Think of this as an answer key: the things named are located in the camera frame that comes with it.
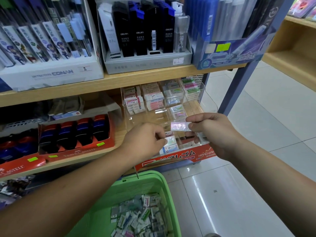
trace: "green shopping basket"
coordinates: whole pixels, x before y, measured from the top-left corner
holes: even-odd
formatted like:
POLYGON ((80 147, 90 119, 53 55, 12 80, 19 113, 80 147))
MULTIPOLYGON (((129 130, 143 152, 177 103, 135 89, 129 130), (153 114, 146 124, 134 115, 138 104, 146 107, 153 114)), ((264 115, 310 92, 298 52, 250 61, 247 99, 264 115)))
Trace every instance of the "green shopping basket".
POLYGON ((157 171, 145 171, 124 177, 116 181, 108 191, 94 204, 88 213, 73 227, 67 237, 108 237, 116 228, 111 222, 111 207, 133 199, 135 195, 159 193, 164 206, 168 237, 181 237, 178 217, 171 193, 162 174, 157 171))

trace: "tiled floor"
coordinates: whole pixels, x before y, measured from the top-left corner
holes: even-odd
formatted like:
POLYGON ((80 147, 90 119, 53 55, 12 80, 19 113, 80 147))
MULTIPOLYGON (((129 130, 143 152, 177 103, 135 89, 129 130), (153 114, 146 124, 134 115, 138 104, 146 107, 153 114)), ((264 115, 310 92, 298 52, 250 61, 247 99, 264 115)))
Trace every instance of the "tiled floor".
MULTIPOLYGON (((211 73, 206 91, 220 106, 236 70, 211 73)), ((205 111, 214 106, 205 105, 205 111)), ((247 139, 316 181, 316 92, 260 62, 228 118, 247 139)), ((183 237, 293 236, 229 162, 213 157, 163 173, 183 237)))

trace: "left hand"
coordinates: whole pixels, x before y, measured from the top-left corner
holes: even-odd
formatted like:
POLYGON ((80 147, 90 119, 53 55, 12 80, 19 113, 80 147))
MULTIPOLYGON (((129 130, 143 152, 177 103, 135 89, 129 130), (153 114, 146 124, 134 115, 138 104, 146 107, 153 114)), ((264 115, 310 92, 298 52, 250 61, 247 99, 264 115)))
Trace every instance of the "left hand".
POLYGON ((139 164, 159 153, 167 144, 162 126, 153 123, 143 123, 134 126, 123 140, 120 149, 139 164))

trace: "white cardboard box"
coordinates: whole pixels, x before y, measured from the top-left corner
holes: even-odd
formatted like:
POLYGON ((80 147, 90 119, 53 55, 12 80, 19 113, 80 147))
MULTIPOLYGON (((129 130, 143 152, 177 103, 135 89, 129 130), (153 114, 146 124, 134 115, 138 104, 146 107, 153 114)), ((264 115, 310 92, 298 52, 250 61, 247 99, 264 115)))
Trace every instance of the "white cardboard box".
POLYGON ((52 87, 103 78, 100 47, 91 11, 84 0, 89 30, 92 36, 92 56, 58 61, 28 63, 15 65, 0 70, 1 79, 15 91, 25 91, 43 87, 52 87))

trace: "right hand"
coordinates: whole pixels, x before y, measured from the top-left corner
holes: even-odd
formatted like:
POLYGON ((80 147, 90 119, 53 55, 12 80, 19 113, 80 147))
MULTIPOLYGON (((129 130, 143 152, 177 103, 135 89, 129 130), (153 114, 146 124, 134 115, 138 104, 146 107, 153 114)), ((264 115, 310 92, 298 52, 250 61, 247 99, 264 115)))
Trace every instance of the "right hand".
POLYGON ((217 156, 230 161, 237 146, 246 139, 235 130, 227 116, 218 113, 200 113, 189 116, 186 119, 192 132, 186 132, 186 136, 195 135, 194 132, 203 132, 210 142, 217 156))

